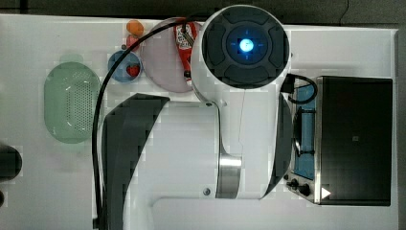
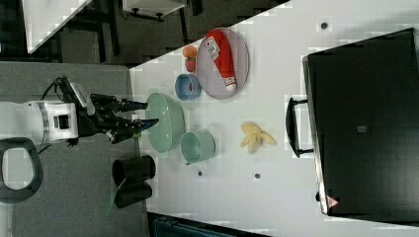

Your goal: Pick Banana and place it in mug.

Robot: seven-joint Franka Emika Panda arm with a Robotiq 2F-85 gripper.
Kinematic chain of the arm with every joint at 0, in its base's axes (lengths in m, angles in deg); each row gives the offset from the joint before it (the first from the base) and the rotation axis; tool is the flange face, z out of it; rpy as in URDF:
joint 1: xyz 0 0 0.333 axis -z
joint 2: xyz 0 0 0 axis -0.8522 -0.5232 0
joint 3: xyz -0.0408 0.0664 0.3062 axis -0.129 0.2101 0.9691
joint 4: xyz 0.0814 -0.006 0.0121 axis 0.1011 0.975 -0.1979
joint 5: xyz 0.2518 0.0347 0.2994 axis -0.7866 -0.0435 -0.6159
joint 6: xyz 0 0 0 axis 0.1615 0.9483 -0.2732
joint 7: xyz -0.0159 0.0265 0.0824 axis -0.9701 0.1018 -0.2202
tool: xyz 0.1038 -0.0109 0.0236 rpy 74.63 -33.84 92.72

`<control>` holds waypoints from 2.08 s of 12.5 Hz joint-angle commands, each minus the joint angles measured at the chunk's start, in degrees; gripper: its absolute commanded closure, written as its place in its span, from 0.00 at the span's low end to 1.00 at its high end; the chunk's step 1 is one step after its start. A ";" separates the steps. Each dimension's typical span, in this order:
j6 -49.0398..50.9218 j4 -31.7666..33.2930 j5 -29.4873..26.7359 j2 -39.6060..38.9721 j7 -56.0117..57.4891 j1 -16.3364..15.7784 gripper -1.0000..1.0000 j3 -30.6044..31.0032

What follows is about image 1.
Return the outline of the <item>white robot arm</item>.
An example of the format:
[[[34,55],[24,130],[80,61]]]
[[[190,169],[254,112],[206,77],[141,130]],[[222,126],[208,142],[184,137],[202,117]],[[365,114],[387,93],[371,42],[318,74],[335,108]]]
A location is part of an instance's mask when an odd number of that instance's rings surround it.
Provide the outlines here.
[[[137,93],[105,116],[99,230],[152,230],[162,198],[265,197],[289,163],[290,44],[270,12],[215,12],[192,47],[194,102]]]

